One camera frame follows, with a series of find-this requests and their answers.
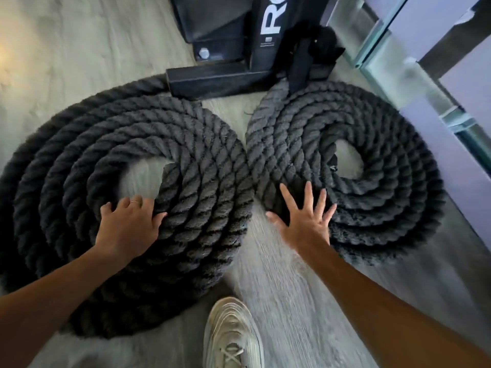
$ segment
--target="finger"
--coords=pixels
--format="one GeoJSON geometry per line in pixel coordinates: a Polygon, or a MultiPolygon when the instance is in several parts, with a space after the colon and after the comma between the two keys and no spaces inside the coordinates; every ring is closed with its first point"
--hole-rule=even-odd
{"type": "Polygon", "coordinates": [[[266,212],[266,217],[275,227],[276,230],[282,235],[288,226],[283,222],[283,220],[273,212],[266,212]]]}
{"type": "Polygon", "coordinates": [[[111,210],[111,203],[106,203],[101,206],[101,217],[105,217],[111,214],[113,211],[111,210]]]}
{"type": "Polygon", "coordinates": [[[283,198],[285,199],[288,210],[290,210],[290,212],[298,210],[297,203],[295,203],[295,199],[290,194],[290,191],[288,191],[287,187],[283,183],[280,183],[279,189],[281,191],[281,195],[283,195],[283,198]]]}
{"type": "Polygon", "coordinates": [[[324,209],[326,208],[326,197],[327,197],[326,189],[323,188],[321,190],[321,194],[319,195],[319,199],[317,200],[317,205],[315,206],[314,215],[317,221],[322,220],[322,214],[324,213],[324,209]]]}
{"type": "Polygon", "coordinates": [[[167,216],[167,212],[164,212],[164,213],[159,213],[159,214],[156,214],[153,218],[152,218],[152,226],[153,228],[159,228],[161,223],[162,223],[162,220],[167,216]]]}
{"type": "Polygon", "coordinates": [[[152,214],[154,205],[155,205],[154,199],[144,199],[141,208],[142,210],[145,210],[147,213],[152,214]]]}
{"type": "Polygon", "coordinates": [[[309,180],[305,184],[304,209],[308,210],[309,212],[314,211],[314,195],[312,194],[312,184],[309,180]]]}
{"type": "Polygon", "coordinates": [[[130,205],[130,198],[122,198],[119,201],[118,206],[116,207],[116,209],[118,209],[118,208],[127,208],[128,205],[130,205]]]}
{"type": "Polygon", "coordinates": [[[143,205],[143,197],[141,197],[141,195],[135,195],[134,197],[131,198],[130,200],[131,208],[141,208],[142,205],[143,205]]]}
{"type": "Polygon", "coordinates": [[[324,226],[328,226],[329,221],[331,220],[332,216],[334,215],[334,212],[336,211],[337,204],[331,205],[329,210],[324,214],[324,217],[322,218],[322,222],[324,223],[324,226]]]}

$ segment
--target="person's left arm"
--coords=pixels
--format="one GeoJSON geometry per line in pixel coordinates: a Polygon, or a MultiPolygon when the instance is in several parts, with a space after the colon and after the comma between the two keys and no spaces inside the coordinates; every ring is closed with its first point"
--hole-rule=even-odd
{"type": "Polygon", "coordinates": [[[122,199],[101,207],[95,245],[51,274],[0,297],[0,366],[25,368],[70,314],[105,280],[156,240],[166,213],[152,218],[154,201],[122,199]]]}

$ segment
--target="person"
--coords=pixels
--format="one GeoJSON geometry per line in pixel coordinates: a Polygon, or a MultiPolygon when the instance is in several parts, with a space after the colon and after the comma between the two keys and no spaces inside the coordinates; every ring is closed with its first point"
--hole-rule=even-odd
{"type": "MultiPolygon", "coordinates": [[[[329,245],[328,223],[336,205],[324,213],[326,191],[316,207],[312,185],[305,185],[299,209],[285,185],[290,210],[287,226],[267,212],[283,241],[316,272],[336,298],[381,368],[490,367],[491,359],[454,331],[422,314],[342,260],[329,245]]],[[[82,256],[24,288],[0,297],[0,366],[24,368],[68,316],[107,278],[143,254],[156,240],[166,213],[152,217],[154,202],[135,196],[114,211],[101,207],[95,245],[82,256]]],[[[257,325],[238,299],[219,300],[208,318],[204,368],[264,368],[257,325]]]]}

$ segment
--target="rope coil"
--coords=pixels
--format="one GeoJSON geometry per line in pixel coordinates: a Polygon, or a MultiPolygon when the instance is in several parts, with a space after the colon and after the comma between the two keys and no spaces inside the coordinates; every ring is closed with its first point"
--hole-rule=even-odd
{"type": "Polygon", "coordinates": [[[394,259],[433,235],[445,192],[433,155],[414,127],[391,105],[361,88],[311,81],[288,95],[288,82],[273,86],[249,122],[248,162],[258,198],[286,222],[279,192],[285,183],[297,204],[307,180],[326,188],[338,209],[331,244],[350,263],[394,259]],[[359,152],[359,179],[335,173],[335,141],[359,152]]]}
{"type": "Polygon", "coordinates": [[[153,76],[56,114],[22,144],[0,178],[0,274],[7,291],[52,272],[94,243],[99,208],[132,162],[164,169],[158,240],[71,315],[67,329],[110,338],[159,325],[218,282],[253,202],[242,143],[200,104],[172,98],[153,76]]]}

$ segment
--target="forearm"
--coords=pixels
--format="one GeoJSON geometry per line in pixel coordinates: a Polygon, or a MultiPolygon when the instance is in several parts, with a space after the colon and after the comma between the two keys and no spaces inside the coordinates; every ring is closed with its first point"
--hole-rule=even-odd
{"type": "Polygon", "coordinates": [[[0,366],[23,368],[90,293],[118,271],[92,248],[77,260],[0,298],[0,366]]]}
{"type": "Polygon", "coordinates": [[[322,237],[312,240],[299,254],[336,298],[381,368],[491,366],[479,348],[355,270],[322,237]]]}

